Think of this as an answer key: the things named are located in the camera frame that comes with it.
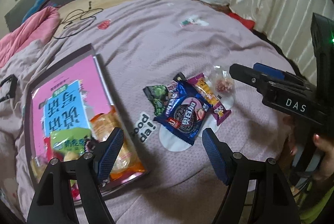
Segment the right hand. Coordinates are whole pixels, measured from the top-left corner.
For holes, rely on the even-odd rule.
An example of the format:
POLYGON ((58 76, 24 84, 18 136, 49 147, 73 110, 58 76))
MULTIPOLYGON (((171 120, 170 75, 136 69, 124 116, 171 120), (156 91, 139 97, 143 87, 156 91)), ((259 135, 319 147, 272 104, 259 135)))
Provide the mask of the right hand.
MULTIPOLYGON (((287 145, 288 153, 293 157, 298 151, 295 138, 296 122, 292 116, 285 116, 283 122, 291 128, 287 145)), ((323 183, 326 180, 333 181, 333 138, 322 134, 313 134, 312 141, 314 146, 323 153, 320 166, 313 175, 313 178, 319 183, 323 183)))

